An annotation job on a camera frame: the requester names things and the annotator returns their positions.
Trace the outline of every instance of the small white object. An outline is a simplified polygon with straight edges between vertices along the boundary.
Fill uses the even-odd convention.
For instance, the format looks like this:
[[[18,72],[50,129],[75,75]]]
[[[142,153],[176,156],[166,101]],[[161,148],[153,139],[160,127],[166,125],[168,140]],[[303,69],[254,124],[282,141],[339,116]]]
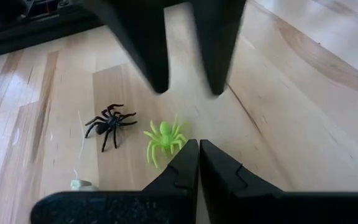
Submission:
[[[84,134],[84,125],[82,124],[80,111],[78,111],[78,119],[80,120],[80,126],[81,126],[81,131],[82,131],[81,150],[80,150],[80,155],[78,155],[78,158],[81,159],[82,150],[84,149],[84,138],[85,138],[85,134]]]
[[[20,136],[20,129],[17,128],[16,132],[15,132],[15,140],[13,140],[13,143],[12,143],[13,146],[16,145],[17,140],[19,140],[19,136]]]
[[[86,180],[74,179],[70,183],[72,190],[79,191],[99,191],[97,186],[94,186],[91,182]]]

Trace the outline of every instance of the spider leg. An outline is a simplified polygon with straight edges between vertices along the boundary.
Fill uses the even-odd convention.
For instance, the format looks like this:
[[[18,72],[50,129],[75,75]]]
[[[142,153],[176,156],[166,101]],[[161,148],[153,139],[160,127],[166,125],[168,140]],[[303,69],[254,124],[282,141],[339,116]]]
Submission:
[[[156,144],[152,146],[152,158],[153,158],[153,162],[154,162],[155,168],[158,168],[157,158],[155,157],[155,148],[156,148],[157,146],[158,146],[158,145],[156,145]]]
[[[152,134],[148,131],[144,131],[143,133],[145,133],[147,136],[150,136],[150,138],[152,138],[153,140],[158,141],[158,137],[155,134]]]
[[[107,110],[102,110],[101,114],[105,117],[105,118],[109,118],[109,116],[106,114]]]
[[[149,145],[147,146],[147,162],[150,163],[150,149],[152,146],[156,145],[156,140],[150,140]]]
[[[106,146],[106,142],[107,142],[107,137],[109,136],[110,132],[112,130],[109,129],[107,132],[106,132],[106,135],[104,136],[104,142],[103,142],[103,146],[102,146],[102,152],[104,152],[104,147]]]
[[[128,118],[128,117],[130,117],[130,116],[135,116],[135,115],[136,115],[136,113],[120,115],[118,121],[122,121],[122,120],[124,120],[125,118]]]
[[[182,140],[183,142],[187,142],[183,134],[178,134],[177,136],[175,136],[174,140]]]
[[[137,121],[134,121],[134,122],[130,122],[130,123],[119,123],[120,126],[129,126],[129,125],[133,125],[133,124],[136,124]]]
[[[111,110],[114,110],[115,107],[119,107],[119,106],[124,106],[124,105],[110,105],[107,107],[107,110],[111,111]]]
[[[117,149],[117,141],[116,141],[117,126],[115,126],[113,129],[114,129],[114,133],[113,133],[112,138],[114,139],[114,147]]]
[[[98,124],[104,124],[104,123],[103,123],[103,122],[95,122],[95,123],[93,123],[93,124],[88,128],[88,130],[86,131],[85,138],[88,137],[88,135],[90,134],[92,128],[95,127],[95,126],[98,125]]]
[[[152,131],[156,136],[159,136],[157,128],[155,128],[153,121],[150,121],[150,128],[152,128]]]
[[[174,150],[175,150],[175,147],[173,146],[173,144],[171,144],[171,155],[173,155]]]
[[[95,122],[96,120],[100,120],[100,121],[106,122],[106,119],[101,118],[101,117],[99,117],[99,116],[96,116],[96,117],[94,117],[90,122],[86,123],[85,126],[90,125],[91,123]]]
[[[181,140],[174,140],[174,141],[172,142],[172,144],[178,144],[178,145],[179,145],[179,150],[181,150],[182,147],[183,147],[183,144],[181,143]]]
[[[175,120],[174,120],[173,125],[172,125],[172,133],[175,133],[177,125],[178,125],[178,115],[176,114],[175,115]]]
[[[181,127],[183,126],[183,124],[177,126],[177,129],[175,130],[175,132],[173,133],[173,137],[177,137],[179,135],[179,131],[181,129]]]
[[[162,153],[164,154],[164,156],[167,155],[167,150],[166,150],[164,147],[161,147],[161,151],[162,151]]]
[[[109,109],[106,110],[108,116],[112,117],[111,111]]]

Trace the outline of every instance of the white string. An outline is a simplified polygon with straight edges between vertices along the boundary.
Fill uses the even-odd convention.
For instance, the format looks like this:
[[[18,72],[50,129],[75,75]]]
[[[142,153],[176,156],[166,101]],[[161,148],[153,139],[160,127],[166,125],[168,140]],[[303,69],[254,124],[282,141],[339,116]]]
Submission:
[[[81,159],[82,150],[84,149],[85,134],[84,134],[84,125],[82,124],[82,120],[81,120],[81,116],[80,116],[80,111],[78,111],[78,119],[80,120],[80,125],[81,125],[81,130],[82,130],[82,144],[81,144],[80,155],[78,155],[78,158]]]
[[[19,140],[19,136],[20,136],[20,129],[17,128],[15,132],[15,140],[12,143],[13,146],[16,145],[17,141]]]
[[[77,173],[77,171],[75,170],[75,169],[73,169],[74,170],[74,173],[75,173],[75,179],[78,179],[78,173]]]

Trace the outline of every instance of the black plastic leg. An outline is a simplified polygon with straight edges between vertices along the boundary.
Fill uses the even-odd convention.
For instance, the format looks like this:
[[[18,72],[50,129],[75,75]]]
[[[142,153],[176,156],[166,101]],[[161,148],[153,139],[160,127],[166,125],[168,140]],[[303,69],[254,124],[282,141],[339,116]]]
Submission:
[[[209,87],[224,91],[246,0],[190,0]]]
[[[120,123],[119,125],[120,126],[129,126],[129,125],[133,125],[133,124],[136,124],[137,121],[134,121],[134,122],[130,122],[130,123]]]
[[[136,115],[136,113],[131,113],[131,114],[120,114],[119,115],[119,119],[118,119],[118,121],[122,121],[122,120],[124,120],[124,119],[126,119],[126,118],[128,118],[128,117],[130,117],[130,116],[135,116]]]
[[[95,117],[95,118],[93,118],[90,122],[86,123],[86,124],[85,124],[85,126],[90,125],[91,123],[95,122],[96,120],[100,120],[100,121],[104,121],[104,122],[106,122],[106,119],[101,118],[101,117],[99,117],[99,116],[96,116],[96,117]]]
[[[102,114],[105,118],[109,119],[109,116],[108,116],[106,113],[107,113],[107,109],[106,109],[106,110],[102,110],[102,112],[101,112],[101,114]]]
[[[102,146],[102,152],[104,152],[104,148],[106,147],[106,142],[107,142],[107,139],[109,137],[109,134],[111,132],[111,129],[109,129],[107,132],[106,132],[106,135],[104,136],[104,142],[103,142],[103,146]]]
[[[114,32],[157,93],[168,90],[168,50],[159,0],[81,0]]]
[[[113,136],[112,139],[114,140],[114,148],[117,149],[117,140],[116,140],[116,133],[117,133],[117,127],[113,127]]]

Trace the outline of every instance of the wood grain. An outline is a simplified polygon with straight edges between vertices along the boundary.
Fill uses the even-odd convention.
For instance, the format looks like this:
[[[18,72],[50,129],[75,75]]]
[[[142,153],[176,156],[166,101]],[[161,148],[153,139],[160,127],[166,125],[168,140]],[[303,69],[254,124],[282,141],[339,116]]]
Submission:
[[[244,43],[237,48],[241,50],[235,56],[229,84],[294,188],[358,190],[356,142],[261,54]],[[315,163],[319,164],[316,169],[311,166]]]
[[[254,1],[358,70],[358,19],[355,17],[338,14],[310,0]]]
[[[266,57],[358,143],[358,71],[256,2],[248,4],[245,15],[239,40]]]
[[[74,170],[79,179],[99,185],[96,141],[83,139],[81,133],[81,122],[85,124],[94,117],[91,72],[94,60],[83,60],[90,44],[87,41],[88,33],[77,34],[84,36],[81,39],[85,42],[70,43],[70,48],[59,51],[50,94],[49,121],[45,131],[40,197],[70,190],[70,181],[76,178]],[[83,150],[79,157],[82,143]]]
[[[5,97],[7,88],[11,83],[14,72],[22,57],[22,53],[23,51],[19,50],[9,54],[4,66],[2,67],[0,74],[0,105],[2,103],[2,99]]]
[[[39,102],[22,106],[0,175],[0,223],[25,223],[39,199],[45,125],[58,52],[48,55]]]
[[[313,0],[328,9],[335,11],[343,16],[353,17],[355,21],[358,21],[358,12],[349,8],[347,5],[335,0]]]
[[[131,118],[131,120],[138,120],[142,116],[140,111],[134,108],[133,96],[131,86],[137,86],[137,77],[133,77],[130,73],[125,73],[126,66],[118,65],[116,67],[97,72],[93,75],[93,89],[94,89],[94,113],[100,116],[100,112],[111,104],[125,104],[124,108],[117,108],[121,113],[135,113],[138,115]],[[139,136],[139,127],[129,126],[117,130],[117,146],[114,148],[112,135],[107,142],[106,151],[110,153],[101,153],[104,135],[97,136],[98,151],[98,165],[100,176],[100,187],[104,190],[141,190],[150,182],[150,179],[142,180],[142,177],[147,177],[145,166],[136,169],[134,176],[135,164],[144,164],[144,149],[143,145],[136,144]],[[91,138],[96,137],[95,131],[91,133]]]

